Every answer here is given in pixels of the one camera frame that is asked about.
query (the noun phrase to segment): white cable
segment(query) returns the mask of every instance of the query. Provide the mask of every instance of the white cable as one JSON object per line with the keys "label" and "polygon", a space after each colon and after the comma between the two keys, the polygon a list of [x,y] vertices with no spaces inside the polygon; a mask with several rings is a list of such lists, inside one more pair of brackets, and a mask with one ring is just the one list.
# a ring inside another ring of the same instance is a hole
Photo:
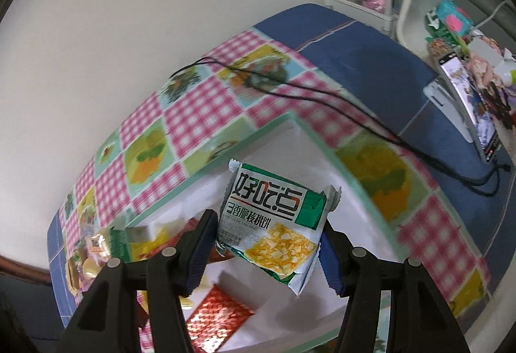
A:
{"label": "white cable", "polygon": [[474,29],[480,28],[482,25],[484,25],[486,22],[489,22],[493,19],[493,17],[496,15],[496,13],[500,10],[502,6],[504,6],[506,3],[510,3],[511,0],[505,0],[498,4],[498,6],[494,9],[493,13],[487,17],[484,21],[479,22],[478,25],[474,26]]}

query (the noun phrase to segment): floor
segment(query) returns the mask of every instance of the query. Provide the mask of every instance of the floor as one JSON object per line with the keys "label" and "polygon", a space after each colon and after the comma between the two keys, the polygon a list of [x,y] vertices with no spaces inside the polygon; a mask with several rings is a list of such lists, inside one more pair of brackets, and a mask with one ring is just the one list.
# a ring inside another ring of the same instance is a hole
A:
{"label": "floor", "polygon": [[52,287],[0,275],[0,291],[6,295],[17,320],[38,351],[56,351],[64,328]]}

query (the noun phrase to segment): phone screen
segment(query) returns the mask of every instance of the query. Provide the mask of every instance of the phone screen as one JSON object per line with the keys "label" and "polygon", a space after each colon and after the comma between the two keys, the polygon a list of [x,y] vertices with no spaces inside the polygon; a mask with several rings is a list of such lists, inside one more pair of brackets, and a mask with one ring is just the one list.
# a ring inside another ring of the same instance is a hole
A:
{"label": "phone screen", "polygon": [[499,145],[499,137],[491,115],[456,53],[439,59],[439,65],[457,92],[478,137],[486,161],[489,162]]}

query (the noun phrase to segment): smartphone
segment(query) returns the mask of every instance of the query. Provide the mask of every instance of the smartphone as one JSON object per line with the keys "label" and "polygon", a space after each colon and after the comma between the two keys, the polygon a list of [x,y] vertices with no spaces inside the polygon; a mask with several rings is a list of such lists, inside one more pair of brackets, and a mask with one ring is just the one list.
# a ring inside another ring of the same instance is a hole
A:
{"label": "smartphone", "polygon": [[468,125],[473,143],[482,160],[489,163],[500,147],[500,139],[475,82],[455,52],[441,57],[438,65],[441,76],[454,94],[457,108]]}

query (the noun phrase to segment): walnut cookie packet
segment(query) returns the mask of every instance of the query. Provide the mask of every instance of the walnut cookie packet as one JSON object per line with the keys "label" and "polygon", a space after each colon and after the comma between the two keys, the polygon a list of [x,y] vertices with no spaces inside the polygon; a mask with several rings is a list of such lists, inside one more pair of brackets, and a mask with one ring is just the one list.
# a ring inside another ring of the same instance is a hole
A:
{"label": "walnut cookie packet", "polygon": [[299,295],[312,275],[326,216],[341,199],[328,185],[299,183],[232,159],[220,209],[217,249],[260,267]]}

